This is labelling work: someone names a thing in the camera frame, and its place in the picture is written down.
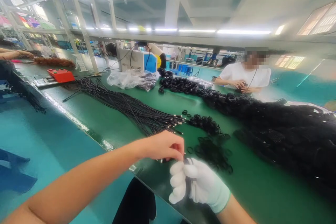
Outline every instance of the sleeve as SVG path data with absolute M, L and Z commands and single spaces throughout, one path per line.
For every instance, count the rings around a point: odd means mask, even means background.
M 259 85 L 260 88 L 268 86 L 268 84 L 270 83 L 271 73 L 272 73 L 271 69 L 267 68 L 264 76 L 261 79 L 261 82 Z
M 223 71 L 220 73 L 219 77 L 224 80 L 230 79 L 232 77 L 232 64 L 227 65 Z

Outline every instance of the clear plastic bag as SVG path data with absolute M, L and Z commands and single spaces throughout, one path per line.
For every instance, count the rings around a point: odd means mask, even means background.
M 198 83 L 201 87 L 203 87 L 205 89 L 209 89 L 213 86 L 212 82 L 205 81 L 205 80 L 202 80 L 202 79 L 194 77 L 194 76 L 188 77 L 188 80 Z
M 123 72 L 113 71 L 106 80 L 107 84 L 118 86 L 121 89 L 138 87 L 146 91 L 151 90 L 156 83 L 156 76 L 151 72 L 140 72 L 129 69 Z

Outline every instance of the window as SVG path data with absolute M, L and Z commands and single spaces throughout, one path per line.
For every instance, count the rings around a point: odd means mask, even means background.
M 318 34 L 329 31 L 336 23 L 336 3 L 323 16 L 318 25 L 314 27 L 310 34 Z
M 304 57 L 300 56 L 286 56 L 282 55 L 275 63 L 276 66 L 288 68 L 288 69 L 296 69 L 299 64 L 303 61 Z
M 43 9 L 41 6 L 39 6 L 38 4 L 34 4 L 34 5 L 33 5 L 33 8 L 34 8 L 34 10 L 36 11 L 36 14 L 37 14 L 37 15 L 39 15 L 39 16 L 40 16 L 41 18 L 43 18 L 44 20 L 49 21 L 49 19 L 48 19 L 46 13 L 44 12 L 44 9 Z
M 24 1 L 22 1 L 22 0 L 10 0 L 10 1 L 12 2 L 12 4 L 14 6 L 18 6 L 18 5 L 24 4 Z
M 313 11 L 298 35 L 312 35 L 329 31 L 336 24 L 336 2 Z
M 290 57 L 291 57 L 291 56 L 286 56 L 286 57 L 282 60 L 282 62 L 281 62 L 281 64 L 279 65 L 279 67 L 283 67 L 283 66 L 286 64 L 286 62 L 289 60 Z
M 283 58 L 284 58 L 284 55 L 281 55 L 278 61 L 275 63 L 275 65 L 279 65 L 280 62 L 283 60 Z
M 287 66 L 287 68 L 293 70 L 296 69 L 299 66 L 299 64 L 303 61 L 303 59 L 304 57 L 294 56 L 289 65 Z

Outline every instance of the blue stool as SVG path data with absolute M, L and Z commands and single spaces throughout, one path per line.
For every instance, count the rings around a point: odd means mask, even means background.
M 174 73 L 174 75 L 178 75 L 179 74 L 179 71 L 177 69 L 170 69 L 171 72 Z
M 0 160 L 10 163 L 10 168 L 0 165 L 0 191 L 13 190 L 22 194 L 33 187 L 37 179 L 19 171 L 19 165 L 30 159 L 0 149 Z
M 184 71 L 184 73 L 183 73 L 183 75 L 185 75 L 185 74 L 187 74 L 188 76 L 190 76 L 190 75 L 192 75 L 193 73 L 193 67 L 191 67 L 191 66 L 187 66 L 186 68 L 185 68 L 185 71 Z

